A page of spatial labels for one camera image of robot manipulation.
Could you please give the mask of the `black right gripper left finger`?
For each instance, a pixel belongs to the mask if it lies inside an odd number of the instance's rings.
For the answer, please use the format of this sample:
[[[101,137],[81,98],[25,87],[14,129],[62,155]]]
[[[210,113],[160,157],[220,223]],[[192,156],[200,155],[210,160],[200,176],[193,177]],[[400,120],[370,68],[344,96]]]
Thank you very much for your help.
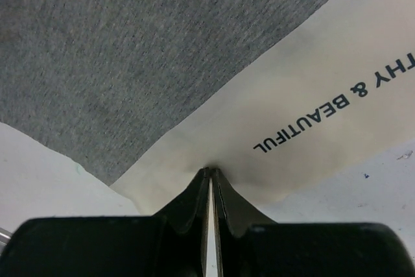
[[[150,216],[31,219],[1,254],[2,276],[204,276],[209,173]]]

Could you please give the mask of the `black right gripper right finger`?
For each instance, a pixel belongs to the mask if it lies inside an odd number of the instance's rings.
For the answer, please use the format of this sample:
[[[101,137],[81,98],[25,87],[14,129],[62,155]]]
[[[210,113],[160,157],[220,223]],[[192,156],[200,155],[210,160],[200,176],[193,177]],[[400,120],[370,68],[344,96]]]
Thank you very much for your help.
[[[277,223],[211,170],[219,276],[413,276],[400,238],[379,223]]]

